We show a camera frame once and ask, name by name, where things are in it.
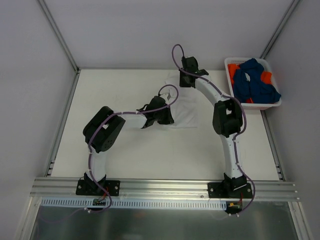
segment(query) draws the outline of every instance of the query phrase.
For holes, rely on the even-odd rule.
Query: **metal rail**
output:
[[[77,197],[78,180],[73,177],[38,177],[34,181],[30,195],[33,197]],[[118,197],[121,199],[230,200],[228,198],[209,198],[207,184],[219,183],[219,180],[118,180],[121,181]],[[255,181],[254,183],[255,201],[298,202],[300,200],[293,182]]]

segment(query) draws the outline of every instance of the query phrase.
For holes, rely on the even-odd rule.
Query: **white wall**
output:
[[[291,1],[46,0],[80,67],[174,69],[180,43],[209,70],[259,57]]]
[[[320,1],[304,0],[267,57],[282,105],[267,111],[288,180],[320,237]]]
[[[35,0],[0,2],[0,239],[45,168],[74,72]]]

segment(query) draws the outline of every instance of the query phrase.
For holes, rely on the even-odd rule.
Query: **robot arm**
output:
[[[227,118],[228,114],[226,111],[230,112],[229,114],[233,114],[233,109],[236,108],[238,105],[235,104],[233,106],[229,107],[229,110],[227,107],[224,105],[224,101],[229,101],[232,105],[232,100],[222,97],[210,84],[208,84],[206,81],[203,79],[197,78],[195,80],[195,89],[200,91],[209,101],[210,103],[214,106],[214,113],[213,113],[213,127],[215,131],[219,131],[221,129],[221,125],[224,123],[218,123],[220,119],[218,119],[218,116],[221,116],[221,118]],[[239,121],[237,123],[241,122],[241,113],[238,117]],[[224,160],[225,160],[225,174],[230,178],[239,178],[243,174],[240,172],[238,165],[236,163],[236,156],[235,156],[235,148],[234,148],[234,141],[233,138],[237,134],[232,133],[229,134],[227,129],[221,129],[217,134],[220,135],[221,141],[222,141],[222,146],[223,146],[223,152],[224,152]],[[240,155],[238,156],[238,161],[240,164],[240,167],[242,166],[242,161],[240,159]]]
[[[212,124],[215,132],[220,135],[225,156],[224,180],[215,187],[214,192],[219,198],[240,198],[240,196],[242,198],[250,184],[247,183],[247,178],[240,169],[242,163],[238,152],[239,142],[238,139],[234,140],[236,139],[235,136],[241,132],[241,126],[243,125],[241,108],[232,97],[210,84],[209,81],[199,78],[199,76],[208,75],[208,73],[204,69],[198,69],[198,62],[194,57],[183,57],[182,66],[183,68],[180,68],[179,86],[197,89],[214,106]],[[84,181],[90,189],[91,195],[93,193],[101,195],[102,191],[94,183],[94,179],[100,186],[104,186],[106,181],[106,151],[114,144],[122,128],[144,129],[150,127],[155,121],[163,125],[174,122],[170,106],[168,106],[169,97],[168,94],[159,94],[149,104],[138,109],[137,111],[140,113],[129,112],[130,114],[126,114],[124,112],[121,116],[114,115],[109,107],[104,106],[87,124],[83,134],[85,142],[89,144],[94,132],[102,123],[105,123],[108,117],[113,115],[105,123],[105,127],[99,128],[91,143],[91,146],[95,149],[91,156],[93,164],[91,164],[91,169],[84,174]]]

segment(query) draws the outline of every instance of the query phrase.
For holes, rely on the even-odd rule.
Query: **basket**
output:
[[[230,75],[229,75],[229,70],[228,70],[228,64],[242,64],[248,60],[250,60],[252,57],[228,57],[224,60],[224,66],[225,66],[225,70],[226,70],[226,76],[228,78],[228,85],[229,85],[229,89],[230,89],[230,94],[231,96],[235,96],[234,95],[234,90],[232,88],[232,84],[231,84],[231,79],[230,79]],[[264,70],[267,72],[272,73],[271,71],[271,67],[269,66],[269,64],[267,63],[266,60],[262,59],[262,58],[256,58],[256,61],[258,63],[260,63],[263,67]],[[278,90],[278,86],[276,84],[276,80],[274,78],[274,75],[272,74],[271,76],[271,83],[274,86],[274,88],[279,92]],[[281,98],[278,102],[276,103],[272,103],[272,104],[261,104],[261,103],[241,103],[241,105],[243,106],[244,109],[253,109],[253,110],[266,110],[268,108],[271,107],[278,107],[281,105]]]

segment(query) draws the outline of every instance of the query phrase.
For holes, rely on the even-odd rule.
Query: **white table surface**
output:
[[[225,71],[208,71],[212,81],[229,93]],[[157,95],[177,70],[82,70],[76,86],[52,177],[82,177],[88,168],[83,129],[103,106],[135,111]],[[225,170],[220,137],[212,126],[213,106],[196,89],[197,128],[122,130],[107,152],[108,178],[222,180]],[[240,137],[245,172],[253,180],[279,180],[259,110],[246,110],[247,130]]]

